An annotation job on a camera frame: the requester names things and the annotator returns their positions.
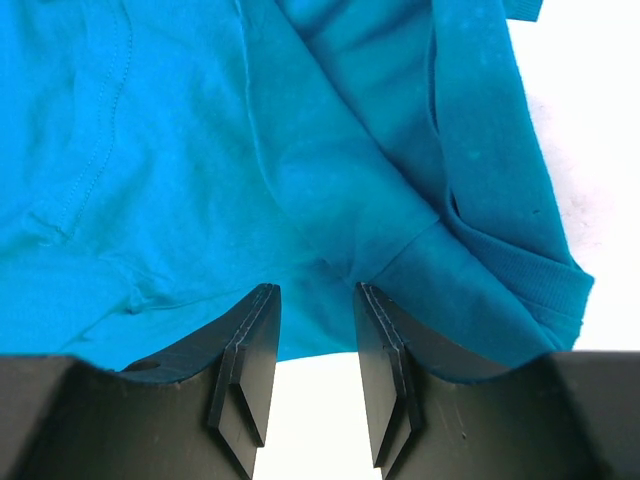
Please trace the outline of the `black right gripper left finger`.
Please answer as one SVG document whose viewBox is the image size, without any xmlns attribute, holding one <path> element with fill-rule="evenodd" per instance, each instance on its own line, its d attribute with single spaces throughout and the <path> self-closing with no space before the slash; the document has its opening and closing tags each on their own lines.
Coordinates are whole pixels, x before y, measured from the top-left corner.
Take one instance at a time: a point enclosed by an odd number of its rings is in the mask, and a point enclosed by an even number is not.
<svg viewBox="0 0 640 480">
<path fill-rule="evenodd" d="M 1 359 L 5 479 L 249 479 L 266 441 L 281 291 L 121 371 L 72 356 Z"/>
</svg>

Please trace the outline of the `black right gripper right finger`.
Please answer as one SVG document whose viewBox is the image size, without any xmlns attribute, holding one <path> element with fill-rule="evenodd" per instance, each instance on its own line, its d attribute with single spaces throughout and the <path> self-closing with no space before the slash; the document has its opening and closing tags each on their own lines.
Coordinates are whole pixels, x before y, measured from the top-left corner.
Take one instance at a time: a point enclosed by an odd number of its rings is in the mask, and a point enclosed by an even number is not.
<svg viewBox="0 0 640 480">
<path fill-rule="evenodd" d="M 577 351 L 510 369 L 380 289 L 354 295 L 372 459 L 386 479 L 635 479 L 639 356 Z"/>
</svg>

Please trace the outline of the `blue t shirt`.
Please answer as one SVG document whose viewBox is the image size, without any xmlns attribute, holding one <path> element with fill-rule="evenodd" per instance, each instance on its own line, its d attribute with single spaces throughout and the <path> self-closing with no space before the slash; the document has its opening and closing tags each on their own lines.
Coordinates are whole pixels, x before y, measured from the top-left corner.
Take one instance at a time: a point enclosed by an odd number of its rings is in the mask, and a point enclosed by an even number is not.
<svg viewBox="0 0 640 480">
<path fill-rule="evenodd" d="M 1 349 L 120 369 L 282 289 L 282 360 L 359 283 L 514 367 L 573 259 L 508 30 L 537 1 L 5 1 Z"/>
</svg>

